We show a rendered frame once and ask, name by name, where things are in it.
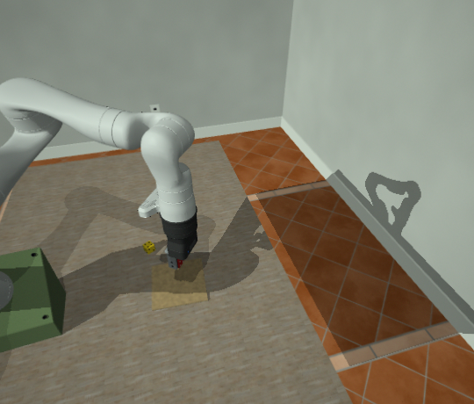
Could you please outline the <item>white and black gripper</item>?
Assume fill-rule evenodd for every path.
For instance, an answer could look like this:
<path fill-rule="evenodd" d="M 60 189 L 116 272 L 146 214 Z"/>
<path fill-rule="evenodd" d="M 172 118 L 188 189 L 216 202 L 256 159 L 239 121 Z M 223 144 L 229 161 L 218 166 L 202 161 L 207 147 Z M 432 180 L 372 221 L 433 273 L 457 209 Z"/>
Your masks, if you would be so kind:
<path fill-rule="evenodd" d="M 159 213 L 163 231 L 168 238 L 165 253 L 169 268 L 177 270 L 177 259 L 185 260 L 198 241 L 198 210 L 194 193 L 183 202 L 168 203 L 159 198 L 156 187 L 138 211 L 142 218 Z"/>

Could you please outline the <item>yellow die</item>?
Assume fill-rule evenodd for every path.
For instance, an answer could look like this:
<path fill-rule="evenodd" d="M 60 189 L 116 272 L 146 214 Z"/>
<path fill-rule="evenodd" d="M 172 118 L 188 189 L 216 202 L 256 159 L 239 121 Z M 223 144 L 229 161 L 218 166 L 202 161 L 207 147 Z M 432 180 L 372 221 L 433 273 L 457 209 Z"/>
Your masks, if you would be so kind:
<path fill-rule="evenodd" d="M 143 249 L 144 249 L 148 254 L 150 254 L 150 253 L 152 253 L 152 252 L 155 251 L 154 244 L 153 244 L 151 241 L 144 243 L 144 244 L 143 244 Z"/>

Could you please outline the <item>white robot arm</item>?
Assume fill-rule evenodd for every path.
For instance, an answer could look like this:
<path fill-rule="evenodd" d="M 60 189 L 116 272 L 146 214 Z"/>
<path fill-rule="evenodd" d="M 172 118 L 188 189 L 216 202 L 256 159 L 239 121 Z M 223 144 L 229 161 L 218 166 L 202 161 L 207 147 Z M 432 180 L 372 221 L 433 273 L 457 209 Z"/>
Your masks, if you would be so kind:
<path fill-rule="evenodd" d="M 141 148 L 161 200 L 180 203 L 193 193 L 190 169 L 178 160 L 195 132 L 179 115 L 98 105 L 26 77 L 0 84 L 0 111 L 15 128 L 0 147 L 0 206 L 63 123 L 104 145 Z"/>

